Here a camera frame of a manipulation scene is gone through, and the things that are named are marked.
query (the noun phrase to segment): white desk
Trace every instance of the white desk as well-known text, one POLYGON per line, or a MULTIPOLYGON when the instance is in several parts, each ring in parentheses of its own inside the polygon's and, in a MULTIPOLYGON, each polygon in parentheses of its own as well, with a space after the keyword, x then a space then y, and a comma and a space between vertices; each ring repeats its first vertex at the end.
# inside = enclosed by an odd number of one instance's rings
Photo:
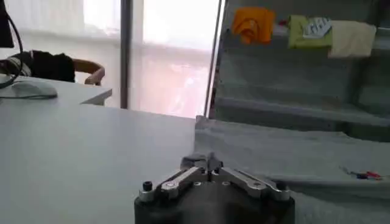
MULTIPOLYGON (((62 84, 56 86, 60 95, 62 84)), ((0 223, 133 223, 142 181, 172 172, 193 149, 192 119, 5 101, 0 104, 0 223)))
MULTIPOLYGON (((0 81, 5 79, 5 75, 0 74, 0 81)), ((80 103, 102 105, 104 100, 112 95, 112 90, 103 88, 100 86, 83 85, 78 83, 60 82, 49 79, 38 79, 32 77, 18 77, 17 80, 32 80, 36 82, 46 82, 52 85, 58 92, 58 98, 52 100, 46 100, 45 103, 60 104, 60 105, 76 105, 80 103)), ((0 89, 0 95, 10 95, 9 92, 13 91, 9 86, 4 89, 0 89)), ((2 100, 7 103, 17 103, 17 100, 2 100)))

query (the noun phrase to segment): gray cloth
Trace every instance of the gray cloth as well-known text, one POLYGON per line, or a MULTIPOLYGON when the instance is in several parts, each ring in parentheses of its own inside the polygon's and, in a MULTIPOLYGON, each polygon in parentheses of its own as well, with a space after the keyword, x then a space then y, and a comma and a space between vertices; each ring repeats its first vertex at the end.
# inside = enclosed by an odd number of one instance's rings
POLYGON ((195 133, 193 159, 212 152, 225 166, 287 182, 296 223, 390 222, 389 178, 358 180, 341 168, 390 175, 388 143, 204 117, 197 117, 195 133))

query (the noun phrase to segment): wooden chair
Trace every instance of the wooden chair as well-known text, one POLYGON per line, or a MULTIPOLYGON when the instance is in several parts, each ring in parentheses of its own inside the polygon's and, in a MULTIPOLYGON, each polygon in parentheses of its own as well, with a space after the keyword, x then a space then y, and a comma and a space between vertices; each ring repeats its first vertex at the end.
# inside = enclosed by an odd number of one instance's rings
POLYGON ((105 75, 104 67, 92 62, 81 59, 73 58, 74 70, 76 72, 84 72, 90 74, 90 76, 85 79, 84 84, 86 85, 97 85, 100 86, 102 79, 105 75))

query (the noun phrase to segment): orange cloth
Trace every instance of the orange cloth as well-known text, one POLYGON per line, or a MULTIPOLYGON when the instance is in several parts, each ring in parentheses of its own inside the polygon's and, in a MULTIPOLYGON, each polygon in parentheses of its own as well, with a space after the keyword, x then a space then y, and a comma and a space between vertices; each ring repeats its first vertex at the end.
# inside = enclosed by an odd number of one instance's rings
POLYGON ((275 20, 275 12, 259 7, 242 7, 236 11, 233 34, 241 35, 241 41, 250 44, 269 43, 275 20))

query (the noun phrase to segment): monitor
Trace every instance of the monitor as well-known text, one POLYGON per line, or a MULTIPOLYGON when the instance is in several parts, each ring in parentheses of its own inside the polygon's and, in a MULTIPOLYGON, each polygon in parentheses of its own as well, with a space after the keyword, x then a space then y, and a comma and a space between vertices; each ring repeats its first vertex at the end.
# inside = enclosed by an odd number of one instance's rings
POLYGON ((4 0, 0 0, 0 47, 13 48, 12 35, 4 0))

